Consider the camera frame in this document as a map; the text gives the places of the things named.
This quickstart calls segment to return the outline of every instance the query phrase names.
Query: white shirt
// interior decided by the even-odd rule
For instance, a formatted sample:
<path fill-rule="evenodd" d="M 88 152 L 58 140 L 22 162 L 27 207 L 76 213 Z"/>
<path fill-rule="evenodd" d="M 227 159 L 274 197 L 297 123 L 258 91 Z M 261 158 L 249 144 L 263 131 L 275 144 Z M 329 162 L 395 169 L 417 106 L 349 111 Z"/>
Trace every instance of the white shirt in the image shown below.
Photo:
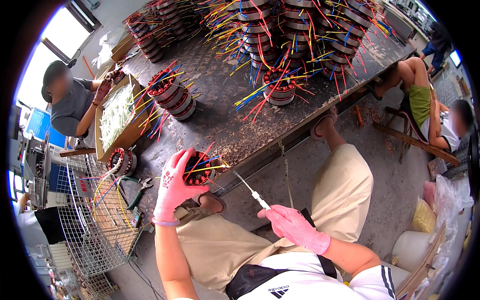
<path fill-rule="evenodd" d="M 375 266 L 358 273 L 349 286 L 337 271 L 337 279 L 325 275 L 315 253 L 289 252 L 265 258 L 259 265 L 272 269 L 289 269 L 260 285 L 239 300 L 277 299 L 395 299 L 391 271 Z"/>
<path fill-rule="evenodd" d="M 12 206 L 25 245 L 28 247 L 35 247 L 40 244 L 48 245 L 47 237 L 35 217 L 35 210 L 25 210 L 22 213 L 20 204 L 14 201 L 12 201 Z"/>
<path fill-rule="evenodd" d="M 423 122 L 420 131 L 429 142 L 430 116 Z M 448 111 L 440 111 L 440 136 L 444 137 L 450 145 L 450 152 L 454 152 L 460 146 L 460 139 L 453 131 L 452 120 L 448 119 Z"/>

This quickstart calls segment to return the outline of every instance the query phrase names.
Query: pliers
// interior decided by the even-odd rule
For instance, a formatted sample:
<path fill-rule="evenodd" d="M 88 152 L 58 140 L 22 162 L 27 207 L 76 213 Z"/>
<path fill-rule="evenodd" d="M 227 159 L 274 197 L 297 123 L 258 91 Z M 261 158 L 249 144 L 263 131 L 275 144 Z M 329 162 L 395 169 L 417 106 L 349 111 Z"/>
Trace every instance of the pliers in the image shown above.
<path fill-rule="evenodd" d="M 128 210 L 132 210 L 137 206 L 138 201 L 142 197 L 142 191 L 144 189 L 148 189 L 148 188 L 151 188 L 153 186 L 153 184 L 149 184 L 149 182 L 152 179 L 147 178 L 145 180 L 142 180 L 142 179 L 137 179 L 137 178 L 133 178 L 133 177 L 129 177 L 129 176 L 124 176 L 124 177 L 122 177 L 122 180 L 130 180 L 130 181 L 133 181 L 135 183 L 138 183 L 138 184 L 142 185 L 142 187 L 138 191 L 137 195 L 135 196 L 135 199 L 133 200 L 133 202 L 127 207 Z"/>

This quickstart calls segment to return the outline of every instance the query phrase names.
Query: blue jeans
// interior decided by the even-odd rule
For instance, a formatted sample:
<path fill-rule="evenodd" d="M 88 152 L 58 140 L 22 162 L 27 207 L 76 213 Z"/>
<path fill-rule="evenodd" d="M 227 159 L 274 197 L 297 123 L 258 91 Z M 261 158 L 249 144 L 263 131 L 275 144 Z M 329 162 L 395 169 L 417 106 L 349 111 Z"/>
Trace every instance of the blue jeans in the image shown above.
<path fill-rule="evenodd" d="M 427 46 L 425 46 L 425 49 L 423 49 L 422 52 L 425 56 L 435 54 L 433 56 L 432 66 L 435 68 L 436 71 L 438 71 L 440 69 L 440 65 L 444 61 L 445 51 L 437 50 L 437 48 L 435 48 L 431 42 L 428 42 Z"/>

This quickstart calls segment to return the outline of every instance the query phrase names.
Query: yellow bag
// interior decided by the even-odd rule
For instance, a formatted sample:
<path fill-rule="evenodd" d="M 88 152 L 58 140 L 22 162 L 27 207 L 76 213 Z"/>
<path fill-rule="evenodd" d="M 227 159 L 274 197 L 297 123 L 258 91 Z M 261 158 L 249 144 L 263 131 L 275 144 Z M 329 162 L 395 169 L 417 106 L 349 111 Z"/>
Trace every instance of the yellow bag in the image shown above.
<path fill-rule="evenodd" d="M 412 227 L 414 231 L 432 233 L 437 217 L 428 203 L 420 197 L 417 198 L 417 207 L 413 215 Z"/>

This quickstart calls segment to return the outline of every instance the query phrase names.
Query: beige shorts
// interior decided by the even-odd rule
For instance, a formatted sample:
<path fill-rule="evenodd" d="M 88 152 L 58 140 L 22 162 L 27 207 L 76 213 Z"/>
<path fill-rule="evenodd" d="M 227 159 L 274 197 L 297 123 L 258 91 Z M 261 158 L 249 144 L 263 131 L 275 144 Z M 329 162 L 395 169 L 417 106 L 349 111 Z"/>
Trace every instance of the beige shorts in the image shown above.
<path fill-rule="evenodd" d="M 373 176 L 355 146 L 339 145 L 313 181 L 312 220 L 318 231 L 354 242 L 367 217 Z M 190 273 L 201 285 L 221 293 L 244 264 L 286 252 L 306 252 L 286 238 L 275 243 L 202 208 L 182 208 L 177 233 Z"/>

